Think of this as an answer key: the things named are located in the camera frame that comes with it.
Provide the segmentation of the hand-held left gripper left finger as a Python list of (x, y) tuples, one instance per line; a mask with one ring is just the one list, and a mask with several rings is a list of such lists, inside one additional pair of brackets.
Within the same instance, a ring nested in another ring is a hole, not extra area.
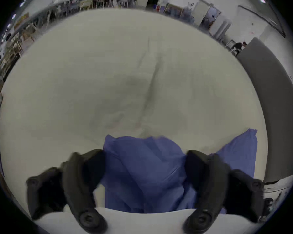
[(63, 212), (66, 205), (83, 230), (90, 234), (107, 231), (105, 218), (96, 210), (94, 190), (105, 174), (105, 153), (91, 150), (74, 152), (61, 166), (29, 177), (27, 206), (32, 220), (49, 213)]

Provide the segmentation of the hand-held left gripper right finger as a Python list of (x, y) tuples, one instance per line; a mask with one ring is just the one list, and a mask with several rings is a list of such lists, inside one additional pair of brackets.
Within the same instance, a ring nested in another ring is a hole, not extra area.
[(196, 191), (195, 211), (183, 224), (187, 234), (202, 234), (222, 209), (258, 223), (264, 208), (263, 182), (239, 169), (231, 169), (218, 154), (189, 150), (185, 158), (187, 179)]

